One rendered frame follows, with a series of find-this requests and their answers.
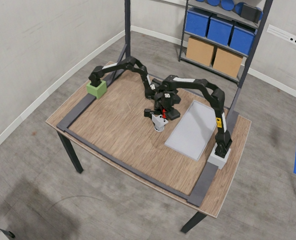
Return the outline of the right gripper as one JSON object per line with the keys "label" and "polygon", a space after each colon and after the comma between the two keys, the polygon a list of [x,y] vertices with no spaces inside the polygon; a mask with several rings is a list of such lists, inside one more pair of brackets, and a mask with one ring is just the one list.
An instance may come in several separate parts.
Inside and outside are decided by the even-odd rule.
{"label": "right gripper", "polygon": [[[159,101],[156,101],[156,102],[159,102]],[[154,107],[156,105],[156,102],[154,103]],[[152,115],[163,115],[163,113],[160,108],[157,108],[155,111],[149,108],[144,109],[144,117],[149,117],[152,120]]]}

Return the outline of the white shallow tray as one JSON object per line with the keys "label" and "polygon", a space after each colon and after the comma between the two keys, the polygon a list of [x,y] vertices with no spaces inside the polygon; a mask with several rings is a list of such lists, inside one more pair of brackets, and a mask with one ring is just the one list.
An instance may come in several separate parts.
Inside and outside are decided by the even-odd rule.
{"label": "white shallow tray", "polygon": [[214,109],[193,100],[164,145],[198,162],[216,126]]}

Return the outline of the grey cylinder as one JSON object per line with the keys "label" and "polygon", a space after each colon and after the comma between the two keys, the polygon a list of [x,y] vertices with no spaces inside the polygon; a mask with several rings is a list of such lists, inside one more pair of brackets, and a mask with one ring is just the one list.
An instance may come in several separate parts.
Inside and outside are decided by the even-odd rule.
{"label": "grey cylinder", "polygon": [[154,129],[155,129],[157,132],[162,132],[162,131],[165,129],[165,125],[163,125],[162,127],[159,128],[159,127],[155,124]]}

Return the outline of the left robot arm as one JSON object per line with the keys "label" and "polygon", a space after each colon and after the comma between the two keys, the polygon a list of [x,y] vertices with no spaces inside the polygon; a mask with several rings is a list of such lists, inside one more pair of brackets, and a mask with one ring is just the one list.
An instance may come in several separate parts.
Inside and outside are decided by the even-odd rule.
{"label": "left robot arm", "polygon": [[[179,92],[177,90],[178,88],[200,90],[204,98],[214,109],[215,113],[218,132],[215,135],[217,147],[214,154],[223,159],[225,158],[233,141],[226,126],[224,91],[206,79],[180,78],[177,75],[172,74],[163,81],[153,78],[149,88],[157,93],[163,92],[162,96],[165,100],[172,100],[175,98],[172,102],[172,106],[174,106],[174,104],[179,104],[181,101],[181,98],[177,95]],[[207,88],[213,90],[211,95],[209,94]]]}

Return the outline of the white bracket with holes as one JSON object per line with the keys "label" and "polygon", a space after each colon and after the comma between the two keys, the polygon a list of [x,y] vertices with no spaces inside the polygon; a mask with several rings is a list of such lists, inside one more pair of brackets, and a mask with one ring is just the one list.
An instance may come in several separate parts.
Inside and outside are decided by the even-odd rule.
{"label": "white bracket with holes", "polygon": [[[161,118],[160,118],[161,116]],[[159,115],[157,117],[155,117],[153,114],[152,114],[152,121],[160,128],[162,126],[164,126],[165,124],[168,123],[168,121],[165,119],[165,122],[164,122],[164,118],[162,115]]]}

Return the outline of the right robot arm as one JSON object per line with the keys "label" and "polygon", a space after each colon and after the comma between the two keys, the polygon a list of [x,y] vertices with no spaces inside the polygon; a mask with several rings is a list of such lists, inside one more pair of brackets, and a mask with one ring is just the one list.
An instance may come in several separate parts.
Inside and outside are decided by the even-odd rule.
{"label": "right robot arm", "polygon": [[[139,68],[135,68],[135,64]],[[145,97],[149,100],[154,100],[154,103],[156,102],[154,99],[154,95],[156,94],[156,92],[149,88],[151,80],[147,71],[147,67],[133,56],[129,56],[120,62],[113,63],[110,65],[96,66],[90,74],[90,76],[88,77],[88,79],[91,81],[90,85],[97,88],[102,83],[100,78],[102,78],[106,73],[110,73],[121,69],[130,70],[131,72],[140,74],[145,88]]]}

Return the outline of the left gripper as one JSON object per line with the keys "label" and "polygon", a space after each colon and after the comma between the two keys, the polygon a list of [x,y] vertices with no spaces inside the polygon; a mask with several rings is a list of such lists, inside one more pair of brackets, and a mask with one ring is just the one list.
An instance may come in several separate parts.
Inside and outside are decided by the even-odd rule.
{"label": "left gripper", "polygon": [[165,117],[169,118],[171,121],[173,121],[177,118],[180,118],[180,116],[181,116],[180,112],[177,109],[175,109],[174,107],[172,107],[172,104],[173,104],[173,101],[175,100],[175,98],[173,98],[171,100],[166,100],[163,98],[162,95],[163,95],[163,92],[157,93],[154,95],[154,99],[156,102],[159,100],[158,106],[160,107],[162,113],[163,113],[164,109],[167,110],[164,112]]}

